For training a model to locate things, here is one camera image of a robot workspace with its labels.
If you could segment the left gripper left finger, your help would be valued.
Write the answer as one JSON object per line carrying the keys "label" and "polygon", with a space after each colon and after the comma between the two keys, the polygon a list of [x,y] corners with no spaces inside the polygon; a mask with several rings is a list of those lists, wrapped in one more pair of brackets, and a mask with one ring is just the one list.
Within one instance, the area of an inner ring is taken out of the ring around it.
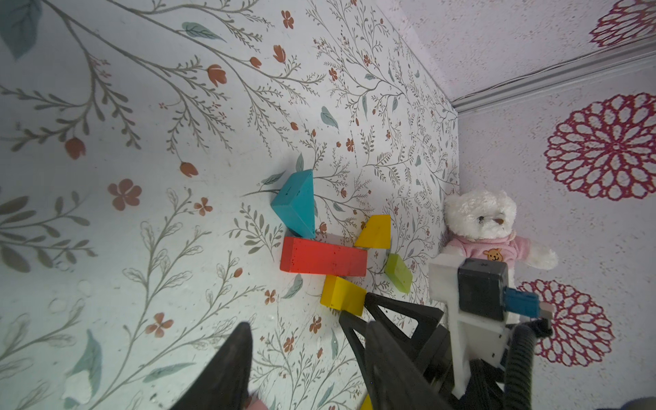
{"label": "left gripper left finger", "polygon": [[241,322],[172,410],[244,409],[252,353],[250,324]]}

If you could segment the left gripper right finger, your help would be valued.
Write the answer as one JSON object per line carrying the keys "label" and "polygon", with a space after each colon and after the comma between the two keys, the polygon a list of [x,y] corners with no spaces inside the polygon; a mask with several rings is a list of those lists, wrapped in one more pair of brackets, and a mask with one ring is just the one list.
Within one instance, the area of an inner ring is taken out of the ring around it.
{"label": "left gripper right finger", "polygon": [[449,409],[379,322],[365,332],[365,381],[374,409]]}

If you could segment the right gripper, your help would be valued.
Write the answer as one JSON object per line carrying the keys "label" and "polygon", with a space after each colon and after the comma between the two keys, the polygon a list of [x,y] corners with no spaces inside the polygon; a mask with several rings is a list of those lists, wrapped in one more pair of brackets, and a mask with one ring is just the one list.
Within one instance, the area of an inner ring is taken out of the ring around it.
{"label": "right gripper", "polygon": [[[406,354],[413,354],[413,363],[423,372],[425,379],[438,391],[452,409],[502,409],[505,373],[483,360],[475,360],[473,375],[466,393],[457,398],[454,389],[453,357],[449,331],[440,321],[444,312],[437,307],[403,302],[373,293],[367,293],[365,308],[371,316],[391,334]],[[384,309],[417,321],[411,337],[392,322]],[[369,352],[367,331],[372,321],[342,311],[339,324],[355,354],[355,359],[368,390],[374,389],[374,367]]]}

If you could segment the yellow rectangular block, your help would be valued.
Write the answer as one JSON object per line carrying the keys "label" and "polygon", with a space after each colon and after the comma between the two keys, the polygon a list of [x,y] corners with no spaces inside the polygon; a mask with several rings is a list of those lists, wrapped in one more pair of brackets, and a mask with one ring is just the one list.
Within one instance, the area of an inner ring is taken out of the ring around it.
{"label": "yellow rectangular block", "polygon": [[320,304],[338,311],[362,316],[367,291],[347,280],[328,275],[322,290]]}

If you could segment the yellow triangular block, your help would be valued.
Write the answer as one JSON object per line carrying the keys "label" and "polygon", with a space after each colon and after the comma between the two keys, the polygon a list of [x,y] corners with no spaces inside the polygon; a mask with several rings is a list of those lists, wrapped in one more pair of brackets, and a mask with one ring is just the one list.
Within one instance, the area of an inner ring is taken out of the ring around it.
{"label": "yellow triangular block", "polygon": [[355,247],[367,249],[389,249],[391,247],[391,217],[373,215],[366,223]]}

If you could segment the red block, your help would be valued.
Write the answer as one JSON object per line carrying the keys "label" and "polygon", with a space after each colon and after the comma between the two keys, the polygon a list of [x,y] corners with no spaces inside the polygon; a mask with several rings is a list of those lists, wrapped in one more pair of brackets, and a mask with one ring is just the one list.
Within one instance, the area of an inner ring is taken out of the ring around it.
{"label": "red block", "polygon": [[326,244],[322,259],[330,275],[354,278],[367,275],[368,254],[365,249]]}
{"label": "red block", "polygon": [[299,237],[286,237],[280,270],[287,273],[328,274],[328,244]]}

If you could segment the teal triangular block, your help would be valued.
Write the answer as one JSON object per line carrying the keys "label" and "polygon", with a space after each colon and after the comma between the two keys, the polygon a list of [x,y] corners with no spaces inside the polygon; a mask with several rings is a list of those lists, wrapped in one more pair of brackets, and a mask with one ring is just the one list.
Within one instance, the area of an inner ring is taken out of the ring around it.
{"label": "teal triangular block", "polygon": [[271,202],[273,211],[297,237],[315,238],[314,174],[293,173]]}

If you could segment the pink block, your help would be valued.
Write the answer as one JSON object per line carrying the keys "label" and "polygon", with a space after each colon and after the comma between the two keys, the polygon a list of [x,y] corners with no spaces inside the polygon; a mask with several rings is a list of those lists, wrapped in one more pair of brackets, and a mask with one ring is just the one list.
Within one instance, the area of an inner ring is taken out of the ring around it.
{"label": "pink block", "polygon": [[268,410],[268,406],[261,399],[253,396],[246,410]]}

